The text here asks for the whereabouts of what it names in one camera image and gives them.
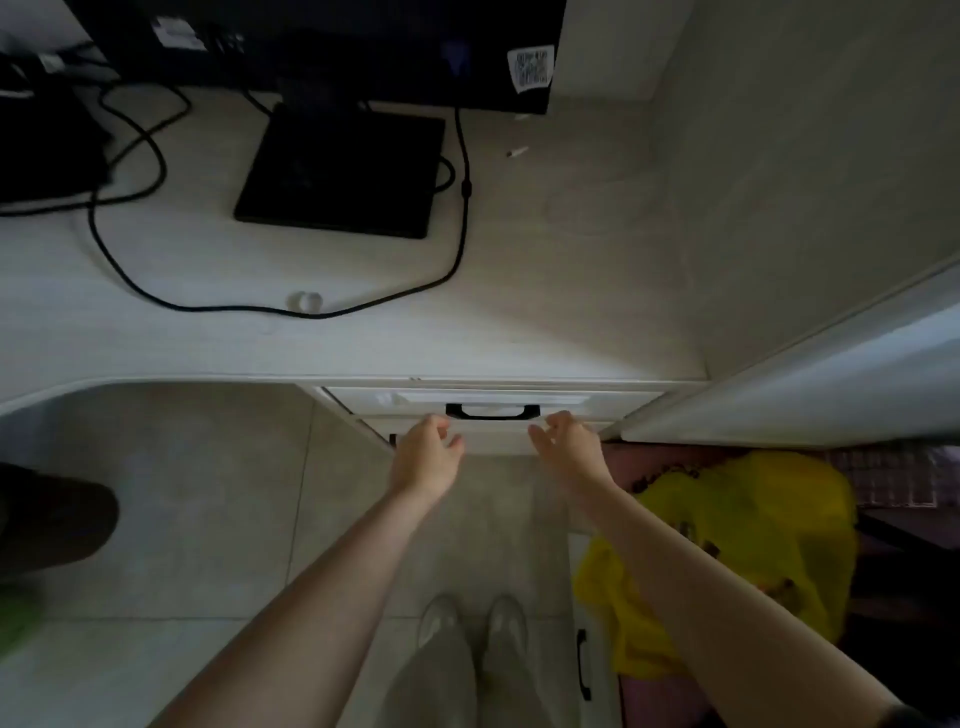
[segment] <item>qr code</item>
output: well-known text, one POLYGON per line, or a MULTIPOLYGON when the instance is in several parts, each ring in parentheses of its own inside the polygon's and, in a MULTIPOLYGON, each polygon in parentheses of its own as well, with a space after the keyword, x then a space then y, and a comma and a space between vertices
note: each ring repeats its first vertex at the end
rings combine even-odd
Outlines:
POLYGON ((530 88, 546 88, 553 79, 554 48, 542 45, 535 48, 516 48, 507 53, 510 76, 516 92, 530 88))
POLYGON ((546 72, 547 60, 547 53, 543 49, 522 51, 516 54, 516 61, 514 61, 516 82, 520 88, 550 82, 550 77, 546 72))

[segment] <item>monitor base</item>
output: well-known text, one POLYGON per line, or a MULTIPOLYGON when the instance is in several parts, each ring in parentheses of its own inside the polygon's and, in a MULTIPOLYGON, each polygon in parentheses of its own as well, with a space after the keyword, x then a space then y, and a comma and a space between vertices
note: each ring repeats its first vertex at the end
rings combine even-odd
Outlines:
POLYGON ((242 222, 424 238, 443 119, 274 109, 233 211, 242 222))

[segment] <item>forearm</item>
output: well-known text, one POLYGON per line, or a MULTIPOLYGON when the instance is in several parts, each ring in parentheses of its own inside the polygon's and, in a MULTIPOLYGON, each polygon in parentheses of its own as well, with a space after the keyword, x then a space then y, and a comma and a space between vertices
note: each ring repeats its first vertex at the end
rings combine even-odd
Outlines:
POLYGON ((400 560, 430 509, 384 497, 197 676, 153 728, 333 726, 400 560))
POLYGON ((899 704, 869 673, 612 480, 571 480, 564 487, 616 549, 733 728, 872 728, 899 704))

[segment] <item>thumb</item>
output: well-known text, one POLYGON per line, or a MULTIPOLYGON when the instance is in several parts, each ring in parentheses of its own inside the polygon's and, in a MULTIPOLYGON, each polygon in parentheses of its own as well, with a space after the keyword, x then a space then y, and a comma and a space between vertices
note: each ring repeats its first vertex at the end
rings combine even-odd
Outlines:
POLYGON ((450 452, 457 456, 457 460, 464 456, 464 452, 467 451, 467 443, 464 442, 463 435, 454 435, 453 439, 450 440, 450 444, 446 446, 450 452))
POLYGON ((540 457, 548 457, 553 451, 553 443, 550 442, 550 438, 543 431, 543 428, 539 425, 530 425, 527 427, 527 434, 530 435, 530 442, 534 444, 534 448, 537 449, 540 457))

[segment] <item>foot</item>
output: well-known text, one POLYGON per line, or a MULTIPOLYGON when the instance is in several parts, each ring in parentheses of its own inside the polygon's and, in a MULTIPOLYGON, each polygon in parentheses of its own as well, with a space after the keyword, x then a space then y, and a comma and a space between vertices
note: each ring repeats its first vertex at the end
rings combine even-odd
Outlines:
POLYGON ((527 618, 523 607, 512 596, 499 596, 490 609, 490 628, 487 644, 494 637, 508 638, 520 657, 527 655, 527 618))
POLYGON ((460 613, 457 605, 447 595, 437 596, 431 601, 420 618, 420 631, 417 635, 417 648, 430 642, 441 630, 460 625, 460 613))

